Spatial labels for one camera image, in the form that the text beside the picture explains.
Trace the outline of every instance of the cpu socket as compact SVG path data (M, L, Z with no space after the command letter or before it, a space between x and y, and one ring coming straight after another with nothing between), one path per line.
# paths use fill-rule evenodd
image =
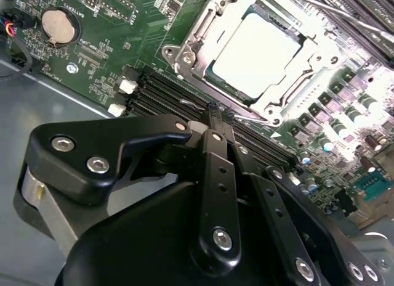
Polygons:
M209 0L183 44L162 55L180 79L274 127L322 68L342 61L321 21L291 0Z

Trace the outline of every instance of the motherboard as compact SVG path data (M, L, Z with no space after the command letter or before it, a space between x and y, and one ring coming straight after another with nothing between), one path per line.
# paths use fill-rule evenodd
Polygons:
M385 9L394 0L364 0L362 8L363 0L323 1L394 30ZM241 143L297 157L294 182L327 215L341 209L359 227L394 218L394 44L373 32L360 34L301 0L15 0L15 7L37 18L35 28L17 30L36 70L114 116L190 120L218 102L235 114ZM11 40L7 48L20 60Z

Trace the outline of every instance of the black plastic bracket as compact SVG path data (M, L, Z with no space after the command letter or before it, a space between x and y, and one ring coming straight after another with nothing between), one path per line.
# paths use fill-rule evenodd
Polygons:
M55 150L51 142L67 137L75 145L69 152ZM25 163L32 175L83 205L102 203L121 177L123 160L166 143L186 143L187 123L174 115L54 123L37 127L30 135ZM104 174L91 172L91 157L109 164Z
M276 186L260 175L250 151L241 144L233 144L237 186L249 189L267 232L279 257L286 285L320 285L321 281L312 260L294 226Z
M191 243L191 254L206 274L224 276L241 259L235 170L227 160L223 135L208 129L201 142L198 231Z
M307 234L316 244L321 272L331 285L383 286L384 280L377 268L288 176L275 176L280 171L268 167L267 176L278 187L299 234Z

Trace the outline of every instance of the silver screw head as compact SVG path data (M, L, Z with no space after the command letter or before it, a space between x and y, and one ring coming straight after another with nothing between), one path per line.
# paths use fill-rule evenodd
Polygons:
M358 267L356 267L353 263L349 263L348 267L349 267L351 274L353 276L355 276L357 280L359 280L359 281L364 280L364 275Z
M214 230L214 242L223 251L228 251L233 246L230 235L223 229Z
M390 270L390 265L384 259L380 259L377 262L377 266L379 267L379 269L382 269L383 271L389 271Z
M240 146L239 147L239 150L244 154L244 155L247 155L247 149L246 149L246 147L245 146Z
M164 51L164 53L165 53L169 58L171 58L171 57L174 55L174 53L172 52L171 49L166 49L166 50Z
M313 273L312 268L301 258L297 258L295 260L295 266L301 276L308 282L312 282L315 279L315 274Z
M69 63L67 63L66 70L68 73L75 75L76 73L78 73L79 67L78 67L78 65L76 65L73 62L69 62Z
M283 178L282 173L280 173L277 170L273 170L272 173L275 175L276 178L279 178L279 179Z
M74 149L74 142L67 137L56 137L52 139L52 147L58 152L69 152Z
M181 124L181 123L176 123L175 126L176 126L179 130L181 130L181 131L186 130L185 125L183 125L183 124Z
M106 159L100 157L92 157L88 159L86 166L91 172L97 174L104 174L110 169L109 162Z
M367 275L375 282L377 282L379 280L377 274L375 273L375 271L370 267L367 266L366 264L364 264L364 268L367 272Z
M213 136L213 138L215 138L216 140L218 140L218 141L221 141L222 140L222 138L218 135L218 134L212 134L212 136Z
M195 57L191 52L185 52L183 53L183 62L185 62L187 65L190 65L194 62Z

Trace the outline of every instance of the electrolytic capacitor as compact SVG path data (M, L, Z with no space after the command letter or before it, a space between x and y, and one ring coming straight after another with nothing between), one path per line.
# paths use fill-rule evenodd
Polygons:
M361 166L363 166L364 170L367 171L368 173L375 172L376 168L374 164L369 160L367 157L362 157L360 158L360 163Z
M307 189L305 184L300 184L298 187L304 195L310 195L309 190Z
M306 178L305 185L310 192L314 192L316 189L318 189L318 186L313 178Z
M382 144L380 144L375 138L371 135L368 135L364 138L365 143L367 143L373 150L378 152L382 149Z
M334 149L334 144L327 137L319 139L319 144L325 152L331 152Z
M300 160L303 165L309 165L310 164L309 154L307 152L301 152L300 153Z
M331 211L331 207L330 206L325 206L324 207L324 213L325 213L325 215L330 215L330 214L332 214L332 211Z
M369 112L372 112L372 113L379 111L381 109L378 101L373 99L371 96L367 96L367 97L363 98L360 103L363 104L363 106L366 109L368 109Z
M352 122L354 122L354 124L356 124L357 126L361 126L364 124L365 122L365 116L361 114L361 112L359 112L358 110L352 110L351 112L347 113L347 116L349 117L349 119L352 120Z
M325 185L326 187L333 187L333 186L334 186L334 181L333 181L332 179L326 179L326 180L324 181L324 185Z
M332 211L337 211L337 210L339 209L339 205L338 205L338 203L335 202L335 201L332 201L332 202L330 203L330 207L331 207L331 210L332 210Z
M341 123L338 123L338 124L332 126L332 128L338 134L338 136L342 139L345 139L346 137L348 137L350 135L349 130Z

